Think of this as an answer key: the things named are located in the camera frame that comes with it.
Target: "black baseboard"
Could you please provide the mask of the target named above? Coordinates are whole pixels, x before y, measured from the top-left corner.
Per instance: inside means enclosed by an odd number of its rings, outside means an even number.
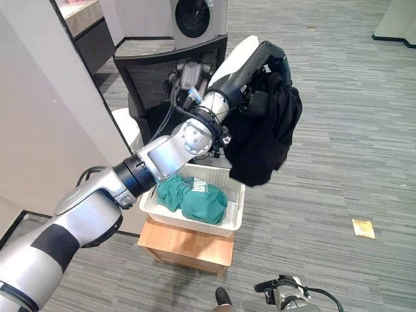
[[[379,37],[375,34],[372,34],[371,38],[373,40],[380,40],[380,41],[393,41],[393,42],[402,42],[406,47],[411,49],[416,49],[416,44],[410,44],[405,38],[392,38],[392,37]]]
[[[116,51],[124,42],[125,42],[125,37],[123,39],[121,39],[119,43],[116,44],[116,47],[115,47]]]
[[[23,217],[26,215],[26,211],[22,211],[18,217],[15,219],[15,221],[12,223],[12,225],[7,229],[6,233],[1,237],[0,239],[0,250],[5,246],[6,242],[12,236],[14,230],[17,228],[17,226],[20,224],[20,222],[23,220]]]
[[[23,220],[24,216],[26,214],[30,214],[33,216],[41,216],[43,218],[52,218],[51,216],[48,216],[46,214],[42,214],[42,213],[33,213],[31,211],[26,211],[23,210],[15,219],[15,221],[13,221],[12,225],[7,229],[7,231],[5,232],[5,234],[3,235],[3,237],[1,237],[0,239],[0,250],[3,249],[3,247],[5,246],[6,242],[9,240],[9,238],[12,236],[14,230],[17,228],[17,226],[20,224],[20,222]],[[130,232],[125,232],[125,231],[117,231],[116,233],[122,234],[122,235],[126,235],[126,236],[130,236],[130,237],[136,237],[139,238],[140,235],[139,234],[134,234],[134,233],[130,233]]]
[[[174,37],[163,37],[163,36],[159,36],[159,37],[124,37],[124,39],[126,40],[173,40],[175,39]]]

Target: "robotic arm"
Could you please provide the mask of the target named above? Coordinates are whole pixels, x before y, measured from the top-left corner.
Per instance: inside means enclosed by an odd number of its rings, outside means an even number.
[[[260,72],[279,71],[291,85],[286,56],[255,36],[241,42],[215,73],[200,106],[170,136],[161,136],[136,155],[108,167],[71,191],[54,217],[0,253],[1,312],[39,311],[58,287],[79,248],[99,246],[122,223],[120,209],[177,172],[213,143],[226,145],[220,123],[228,110],[247,102],[250,83]]]

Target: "laundry basket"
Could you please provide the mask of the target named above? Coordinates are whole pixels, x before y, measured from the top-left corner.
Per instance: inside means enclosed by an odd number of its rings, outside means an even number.
[[[185,218],[181,209],[174,213],[169,211],[165,206],[157,203],[157,193],[154,189],[142,196],[140,209],[156,222],[223,237],[229,237],[241,227],[245,185],[230,179],[229,169],[186,164],[178,174],[197,177],[219,187],[227,195],[227,209],[221,223],[214,225]]]

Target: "gray carpet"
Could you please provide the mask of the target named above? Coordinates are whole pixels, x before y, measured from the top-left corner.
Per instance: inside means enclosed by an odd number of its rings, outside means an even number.
[[[253,285],[282,273],[326,289],[346,311],[414,311],[416,50],[371,39],[388,5],[229,0],[229,48],[250,34],[284,48],[304,102],[286,163],[247,188],[233,265],[222,279],[160,264],[117,234],[75,256],[44,311],[209,311],[218,286],[238,311],[275,311]],[[112,61],[99,74],[109,106],[125,107]],[[371,220],[376,239],[355,237],[351,218]],[[43,221],[29,217],[15,236]]]

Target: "wooden step stool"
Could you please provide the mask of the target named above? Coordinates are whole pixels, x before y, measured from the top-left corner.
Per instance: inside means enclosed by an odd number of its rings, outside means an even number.
[[[233,258],[234,234],[221,237],[148,218],[137,244],[162,263],[177,263],[223,276]]]

